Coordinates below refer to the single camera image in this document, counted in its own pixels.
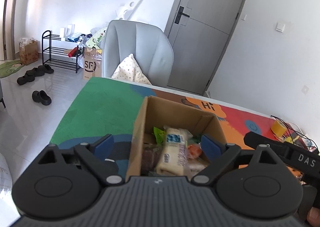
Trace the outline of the person's right hand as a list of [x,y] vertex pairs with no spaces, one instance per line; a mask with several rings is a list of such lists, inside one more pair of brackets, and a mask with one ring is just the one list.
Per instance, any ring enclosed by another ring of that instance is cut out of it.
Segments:
[[320,209],[312,207],[307,215],[307,221],[313,227],[320,227]]

